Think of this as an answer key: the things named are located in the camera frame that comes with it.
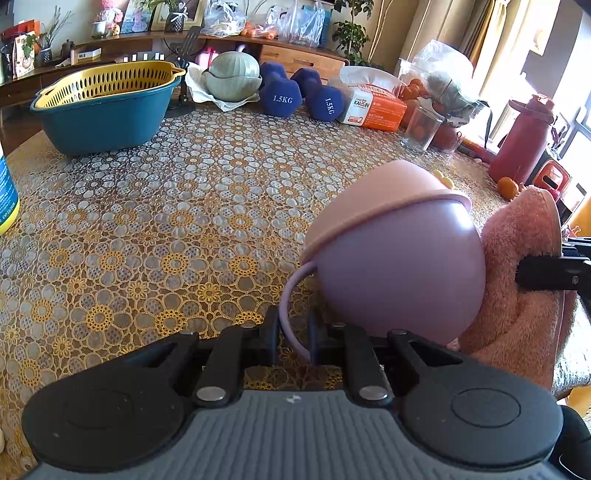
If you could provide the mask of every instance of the picture frame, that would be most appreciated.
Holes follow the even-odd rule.
[[[148,31],[152,12],[142,2],[129,0],[121,22],[121,33],[139,33]]]
[[[185,20],[183,30],[189,30],[191,27],[200,27],[203,24],[203,16],[205,14],[205,7],[208,0],[188,0],[187,13],[189,18]],[[154,16],[152,18],[152,24],[150,25],[151,31],[163,31],[166,25],[166,18],[170,12],[168,5],[158,4],[156,10],[154,10]]]

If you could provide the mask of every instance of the orange bag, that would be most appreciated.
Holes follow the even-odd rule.
[[[406,103],[394,93],[400,89],[401,83],[395,76],[381,70],[343,67],[339,78],[329,82],[345,97],[345,110],[339,122],[395,132],[407,109]]]

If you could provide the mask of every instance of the lace tablecloth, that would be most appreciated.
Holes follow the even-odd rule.
[[[261,323],[322,208],[398,158],[451,177],[479,226],[504,204],[467,157],[410,154],[398,134],[303,111],[282,119],[199,107],[131,150],[64,158],[41,132],[12,153],[21,213],[0,237],[0,479],[34,465],[20,428],[34,392],[181,329],[211,337]],[[314,288],[309,280],[294,293],[296,316]],[[287,348],[281,359],[282,368],[251,369],[247,385],[339,381]]]

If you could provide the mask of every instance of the red thermos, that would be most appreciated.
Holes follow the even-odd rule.
[[[525,183],[538,163],[548,145],[550,125],[554,122],[554,102],[543,98],[545,104],[540,101],[540,95],[534,95],[527,105],[509,100],[509,106],[520,113],[488,169],[494,181],[509,177],[518,184]]]

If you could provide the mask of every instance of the pink towel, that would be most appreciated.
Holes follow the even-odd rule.
[[[561,255],[560,220],[551,194],[523,190],[482,228],[486,288],[459,348],[493,367],[550,390],[557,349],[570,330],[576,293],[522,291],[517,265],[526,255]]]

